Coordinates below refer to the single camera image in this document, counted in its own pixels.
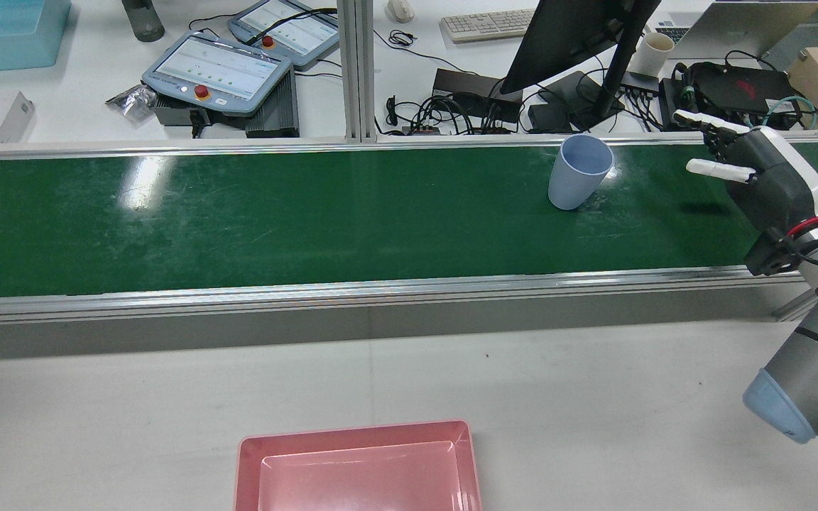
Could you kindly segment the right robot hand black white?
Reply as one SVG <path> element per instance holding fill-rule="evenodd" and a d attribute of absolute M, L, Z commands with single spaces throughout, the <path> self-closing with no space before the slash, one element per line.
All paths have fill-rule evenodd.
<path fill-rule="evenodd" d="M 692 158 L 686 170 L 726 181 L 727 194 L 755 229 L 795 236 L 818 224 L 818 172 L 781 133 L 684 109 L 672 119 L 700 131 L 714 156 Z"/>

